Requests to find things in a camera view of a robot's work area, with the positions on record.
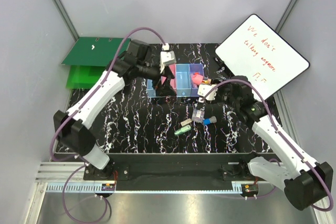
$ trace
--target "marble tabletop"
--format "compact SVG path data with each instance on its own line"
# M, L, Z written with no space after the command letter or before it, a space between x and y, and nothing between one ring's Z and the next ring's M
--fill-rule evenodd
M177 63L201 63L209 78L224 78L224 69L213 60L219 44L173 44ZM161 47L152 45L152 60L159 60ZM77 103L87 90L75 89L69 106ZM267 99L278 121L273 97ZM191 118L194 109L205 117L216 116L217 123L193 122L192 129L175 136L180 122ZM91 127L98 145L109 153L249 153L272 152L269 146L242 124L233 109L223 103L203 104L196 98L150 99L146 80L135 79L115 95L98 114ZM56 153L69 149L58 144Z

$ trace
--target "gray wall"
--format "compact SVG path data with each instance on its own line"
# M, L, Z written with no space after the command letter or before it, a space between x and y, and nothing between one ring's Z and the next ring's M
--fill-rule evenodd
M39 164L49 157L53 114L64 109L74 44L51 0L0 0L0 222L20 223Z
M281 35L311 63L283 88L302 147L336 168L336 0L299 0ZM336 180L332 194L336 198ZM332 212L336 220L336 209Z
M273 28L289 0L62 0L80 36L123 37L140 26L168 42L222 42L251 13ZM158 42L149 32L132 38Z

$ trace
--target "whiteboard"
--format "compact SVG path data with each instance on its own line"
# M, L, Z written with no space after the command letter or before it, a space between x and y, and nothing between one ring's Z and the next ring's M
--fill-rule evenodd
M235 76L246 76L264 99L310 66L256 14L227 37L216 54Z

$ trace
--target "floor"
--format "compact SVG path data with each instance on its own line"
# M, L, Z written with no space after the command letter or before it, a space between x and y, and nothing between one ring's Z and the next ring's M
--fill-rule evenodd
M87 194L67 194L70 213L82 221L94 221L104 211L104 203ZM280 190L267 198L245 201L239 195L146 195L114 194L108 198L112 214L100 223L160 223L160 224L314 224L312 209L298 211ZM60 193L47 193L40 211L38 224L68 224L72 222L64 213Z
M174 44L177 63L201 63L209 78L226 77L214 61L219 44ZM153 45L152 60L157 61L161 48ZM87 90L73 90L69 106L77 103ZM279 114L273 97L267 100L273 114ZM204 110L205 118L217 117L217 123L192 124L192 130L175 136L180 122L191 118L194 109ZM229 106L198 103L195 98L177 101L166 98L151 100L146 80L137 78L126 86L101 111L91 131L99 146L109 153L249 153L272 152L268 145L241 124ZM57 146L57 153L69 149Z

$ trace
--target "pink toy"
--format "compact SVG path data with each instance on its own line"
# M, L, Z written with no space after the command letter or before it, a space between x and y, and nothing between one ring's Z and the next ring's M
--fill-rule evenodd
M199 73L195 73L192 77L193 83L196 85L200 85L203 81L203 76L201 76Z

